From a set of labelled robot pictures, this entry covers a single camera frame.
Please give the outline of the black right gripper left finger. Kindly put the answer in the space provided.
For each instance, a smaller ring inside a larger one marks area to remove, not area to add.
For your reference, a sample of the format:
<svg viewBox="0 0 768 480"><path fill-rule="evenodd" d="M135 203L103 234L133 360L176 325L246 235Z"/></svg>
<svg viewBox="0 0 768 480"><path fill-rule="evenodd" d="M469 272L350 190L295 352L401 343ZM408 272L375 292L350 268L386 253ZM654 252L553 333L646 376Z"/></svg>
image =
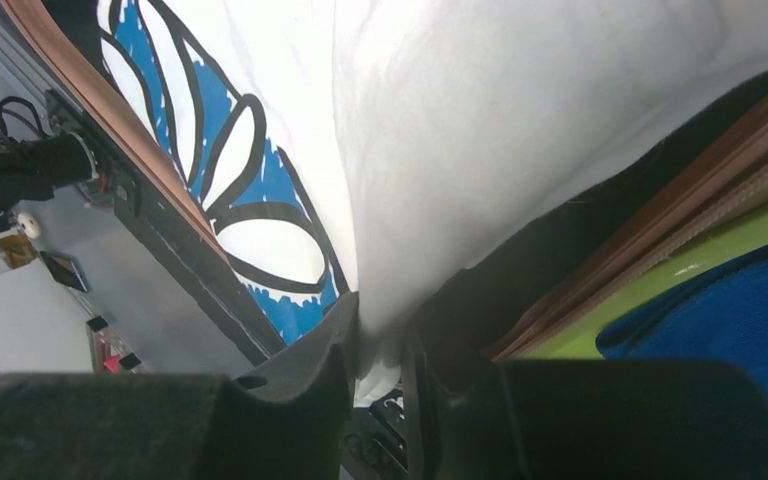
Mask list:
<svg viewBox="0 0 768 480"><path fill-rule="evenodd" d="M335 479L358 297L239 378L0 376L0 479Z"/></svg>

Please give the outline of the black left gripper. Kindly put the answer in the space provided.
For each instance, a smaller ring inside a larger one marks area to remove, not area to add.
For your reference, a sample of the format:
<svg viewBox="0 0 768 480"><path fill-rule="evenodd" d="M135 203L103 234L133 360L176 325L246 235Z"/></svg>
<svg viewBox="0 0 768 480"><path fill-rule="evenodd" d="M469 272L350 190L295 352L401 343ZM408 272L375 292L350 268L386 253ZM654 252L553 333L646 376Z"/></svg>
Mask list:
<svg viewBox="0 0 768 480"><path fill-rule="evenodd" d="M94 154L75 133L17 141L0 132L0 212L47 201L56 190L98 177Z"/></svg>

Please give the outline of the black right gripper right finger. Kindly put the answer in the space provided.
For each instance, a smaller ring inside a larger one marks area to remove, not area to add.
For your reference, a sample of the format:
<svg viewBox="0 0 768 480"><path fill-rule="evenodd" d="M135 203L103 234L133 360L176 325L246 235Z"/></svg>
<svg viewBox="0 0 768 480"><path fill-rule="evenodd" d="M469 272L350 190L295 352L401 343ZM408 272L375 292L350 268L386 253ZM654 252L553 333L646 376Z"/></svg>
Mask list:
<svg viewBox="0 0 768 480"><path fill-rule="evenodd" d="M697 360L492 361L408 334L412 479L768 479L768 401Z"/></svg>

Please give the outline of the pink hard-shell suitcase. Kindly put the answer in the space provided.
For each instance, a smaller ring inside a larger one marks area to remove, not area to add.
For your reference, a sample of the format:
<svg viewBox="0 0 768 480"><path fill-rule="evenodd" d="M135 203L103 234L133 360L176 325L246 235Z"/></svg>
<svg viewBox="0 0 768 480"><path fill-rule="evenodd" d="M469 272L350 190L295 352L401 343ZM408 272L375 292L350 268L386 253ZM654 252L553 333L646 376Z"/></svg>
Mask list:
<svg viewBox="0 0 768 480"><path fill-rule="evenodd" d="M170 163L125 109L123 99L86 58L95 30L77 1L6 1L3 10L59 81L47 93L51 126L87 136L101 173L92 188L112 201L127 229L198 300L254 363L284 345L254 297L231 276ZM494 310L470 321L491 335L490 357L514 358L552 348L563 333L638 277L710 230L754 220L768 204L768 74L717 102L646 155L618 180L595 187L556 211L607 222L566 275L523 299L515 314Z"/></svg>

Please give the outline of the green plastic tray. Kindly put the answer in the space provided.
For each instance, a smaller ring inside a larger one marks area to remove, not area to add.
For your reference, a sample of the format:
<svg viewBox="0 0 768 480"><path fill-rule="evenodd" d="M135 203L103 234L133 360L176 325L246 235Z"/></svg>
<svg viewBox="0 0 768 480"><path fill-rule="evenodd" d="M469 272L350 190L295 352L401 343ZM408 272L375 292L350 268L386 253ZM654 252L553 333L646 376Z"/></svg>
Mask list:
<svg viewBox="0 0 768 480"><path fill-rule="evenodd" d="M616 319L681 283L768 245L768 205L702 236L537 347L517 358L599 359L598 334Z"/></svg>

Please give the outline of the white printed garment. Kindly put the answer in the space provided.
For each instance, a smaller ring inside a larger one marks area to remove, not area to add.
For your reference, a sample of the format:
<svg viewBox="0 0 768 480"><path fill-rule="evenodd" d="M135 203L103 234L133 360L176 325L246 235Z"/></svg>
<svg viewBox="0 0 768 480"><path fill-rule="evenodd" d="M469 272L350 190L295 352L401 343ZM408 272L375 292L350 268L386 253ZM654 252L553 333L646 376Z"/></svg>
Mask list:
<svg viewBox="0 0 768 480"><path fill-rule="evenodd" d="M287 342L355 403L458 271L768 70L768 1L101 1L102 63Z"/></svg>

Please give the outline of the blue cloth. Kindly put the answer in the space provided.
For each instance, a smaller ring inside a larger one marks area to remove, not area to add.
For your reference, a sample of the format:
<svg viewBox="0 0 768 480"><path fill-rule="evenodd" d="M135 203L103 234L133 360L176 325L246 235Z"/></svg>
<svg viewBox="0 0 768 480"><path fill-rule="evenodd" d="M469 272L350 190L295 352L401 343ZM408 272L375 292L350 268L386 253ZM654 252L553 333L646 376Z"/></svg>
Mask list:
<svg viewBox="0 0 768 480"><path fill-rule="evenodd" d="M728 361L768 397L768 245L621 316L597 335L595 346L606 359Z"/></svg>

